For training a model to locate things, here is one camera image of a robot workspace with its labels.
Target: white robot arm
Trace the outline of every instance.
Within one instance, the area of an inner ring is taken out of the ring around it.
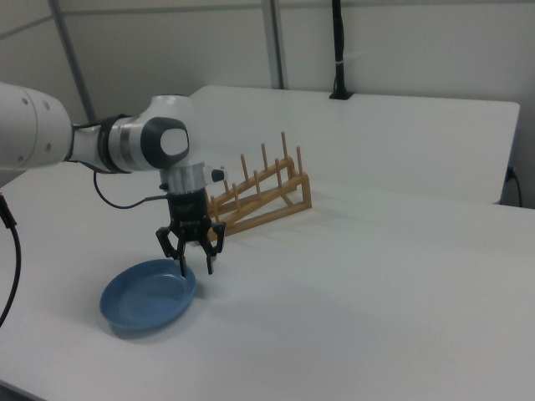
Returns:
[[[226,175],[197,159],[195,129],[191,100],[184,96],[155,96],[139,116],[71,125],[55,98],[0,82],[0,169],[29,170],[71,161],[107,174],[159,170],[171,223],[156,235],[166,256],[180,263],[183,276],[187,242],[202,245],[212,273],[211,263],[222,251],[225,235],[224,223],[212,223],[208,216],[204,187]],[[210,228],[217,233],[215,247],[206,235]],[[177,248],[168,239],[170,232],[178,237]]]

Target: cable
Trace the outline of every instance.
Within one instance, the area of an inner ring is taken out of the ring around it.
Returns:
[[[102,192],[100,192],[100,189],[99,189],[99,184],[97,183],[97,172],[94,171],[93,172],[93,184],[94,184],[94,188],[96,189],[97,191],[97,194],[99,194],[100,196],[100,199],[102,199],[106,204],[110,205],[111,207],[114,207],[115,209],[132,209],[136,206],[139,206],[141,205],[142,203],[145,203],[145,202],[148,202],[148,201],[158,201],[158,200],[161,200],[161,199],[166,199],[166,196],[165,195],[159,195],[159,196],[149,196],[148,198],[145,198],[143,200],[140,200],[139,202],[136,202],[134,203],[133,205],[128,205],[128,206],[119,206],[119,205],[116,205],[114,203],[111,203],[109,200],[107,200],[105,198],[104,195],[102,195]]]
[[[13,300],[15,299],[15,294],[17,293],[18,281],[20,279],[20,271],[21,271],[21,265],[22,265],[22,252],[21,252],[20,240],[18,238],[17,229],[15,228],[15,225],[17,224],[17,222],[15,221],[15,219],[13,219],[13,215],[11,214],[11,211],[9,211],[8,204],[3,198],[2,192],[0,192],[0,216],[2,217],[2,220],[4,224],[6,225],[6,228],[11,230],[11,234],[13,235],[13,242],[15,243],[15,255],[16,255],[15,277],[13,278],[13,284],[11,286],[11,291],[9,293],[8,301],[6,302],[6,306],[4,307],[2,315],[0,316],[0,327],[1,327],[4,321],[6,320],[6,317],[8,317],[9,309],[11,309]]]
[[[520,191],[520,181],[518,180],[518,177],[517,177],[517,175],[515,174],[514,171],[511,174],[511,178],[513,178],[515,180],[515,182],[517,183],[518,206],[522,207],[522,192]]]

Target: blue plate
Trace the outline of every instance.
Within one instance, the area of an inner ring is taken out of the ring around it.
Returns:
[[[146,330],[180,315],[195,292],[195,274],[186,278],[170,259],[145,261],[120,273],[104,289],[100,312],[114,327]]]

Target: white table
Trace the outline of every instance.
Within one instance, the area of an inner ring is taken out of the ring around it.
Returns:
[[[303,157],[314,169],[308,146]],[[102,179],[123,203],[158,184],[155,172]],[[166,204],[111,209],[83,166],[17,178],[4,195],[24,267],[0,381],[49,400],[531,399],[533,211],[314,179],[312,191],[311,211],[229,237],[211,277],[188,246],[193,303],[129,335],[110,330],[99,297],[161,257]],[[5,230],[0,251],[5,271]]]
[[[280,152],[285,130],[313,160],[307,168],[316,180],[487,204],[500,200],[519,110],[508,102],[369,94],[342,101],[216,86],[192,98],[201,137],[231,162],[237,149],[263,141]]]

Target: black pole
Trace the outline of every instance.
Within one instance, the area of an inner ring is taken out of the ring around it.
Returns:
[[[336,62],[336,79],[334,80],[331,99],[347,100],[353,92],[345,88],[344,78],[344,23],[340,0],[333,0],[334,61]]]

